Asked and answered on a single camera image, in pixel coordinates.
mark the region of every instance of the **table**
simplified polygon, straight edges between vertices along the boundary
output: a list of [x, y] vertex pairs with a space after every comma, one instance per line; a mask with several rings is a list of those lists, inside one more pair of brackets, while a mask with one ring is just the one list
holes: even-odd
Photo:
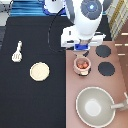
[[[91, 47], [88, 58], [92, 66], [88, 76], [77, 75], [73, 70], [73, 61], [76, 56], [72, 51], [66, 51], [66, 128], [90, 128], [84, 124], [78, 117], [75, 109], [75, 102], [78, 94], [86, 87], [100, 87], [112, 96], [115, 103], [125, 100], [124, 92], [126, 87], [117, 55], [114, 41], [104, 41], [103, 45], [111, 48], [111, 55], [107, 58], [99, 57], [96, 54], [96, 47]], [[98, 65], [101, 62], [110, 62], [115, 67], [115, 73], [112, 76], [103, 76], [98, 71]], [[113, 122], [106, 128], [127, 128], [128, 110], [117, 111]]]
[[[105, 16], [98, 31], [110, 32]], [[49, 23], [53, 17], [9, 17], [0, 51], [0, 128], [66, 128], [66, 52], [54, 53], [47, 44]], [[57, 17], [50, 44], [60, 47], [63, 28], [71, 26], [67, 17]], [[21, 40], [23, 59], [11, 60]], [[29, 75], [34, 63], [45, 62], [50, 76], [35, 82]]]

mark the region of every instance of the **white bowl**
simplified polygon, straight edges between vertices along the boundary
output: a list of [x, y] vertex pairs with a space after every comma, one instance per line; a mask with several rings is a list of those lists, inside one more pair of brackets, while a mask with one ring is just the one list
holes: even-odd
[[114, 100], [108, 92], [99, 87], [88, 87], [79, 93], [76, 110], [84, 123], [102, 128], [109, 125], [115, 117], [115, 109], [111, 109], [113, 104]]

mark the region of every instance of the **black circle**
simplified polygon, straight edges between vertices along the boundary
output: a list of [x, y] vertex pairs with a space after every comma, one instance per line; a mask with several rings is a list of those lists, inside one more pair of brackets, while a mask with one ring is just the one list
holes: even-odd
[[115, 68], [110, 62], [101, 62], [98, 70], [103, 76], [112, 76], [115, 73]]
[[100, 57], [108, 57], [111, 54], [111, 49], [106, 45], [100, 45], [96, 47], [96, 54]]

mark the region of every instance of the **black cloth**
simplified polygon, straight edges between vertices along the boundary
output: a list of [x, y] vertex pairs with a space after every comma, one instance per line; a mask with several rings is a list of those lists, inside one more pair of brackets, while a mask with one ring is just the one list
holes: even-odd
[[[52, 52], [47, 44], [53, 17], [9, 17], [0, 51], [0, 128], [66, 128], [66, 56]], [[57, 17], [50, 44], [60, 47], [63, 28], [71, 26], [67, 17]], [[23, 59], [11, 60], [18, 41]], [[33, 64], [44, 62], [49, 77], [36, 82], [30, 77]]]
[[98, 70], [103, 76], [112, 76], [115, 73], [115, 68], [110, 62], [101, 62]]
[[96, 47], [96, 54], [99, 57], [108, 57], [111, 54], [111, 49], [107, 45], [100, 45]]

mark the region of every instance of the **cable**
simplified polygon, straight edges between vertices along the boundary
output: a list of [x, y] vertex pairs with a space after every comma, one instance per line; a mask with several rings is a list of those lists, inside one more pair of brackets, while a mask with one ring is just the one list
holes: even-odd
[[8, 12], [7, 12], [8, 14], [9, 14], [9, 11], [11, 10], [11, 4], [12, 4], [12, 2], [13, 2], [13, 0], [11, 0], [10, 3], [9, 3], [9, 9], [8, 9]]
[[50, 32], [51, 32], [51, 28], [52, 28], [53, 22], [54, 22], [54, 20], [56, 19], [56, 17], [59, 15], [59, 13], [62, 12], [64, 9], [65, 9], [65, 8], [62, 8], [62, 9], [55, 15], [54, 19], [52, 20], [52, 22], [51, 22], [51, 24], [50, 24], [50, 26], [49, 26], [49, 30], [48, 30], [48, 46], [49, 46], [50, 50], [53, 51], [53, 52], [62, 52], [62, 51], [65, 51], [65, 50], [68, 49], [68, 48], [66, 48], [66, 49], [62, 49], [62, 50], [56, 51], [56, 50], [54, 50], [54, 49], [51, 48], [51, 46], [50, 46], [50, 41], [49, 41], [49, 39], [50, 39], [49, 36], [50, 36]]

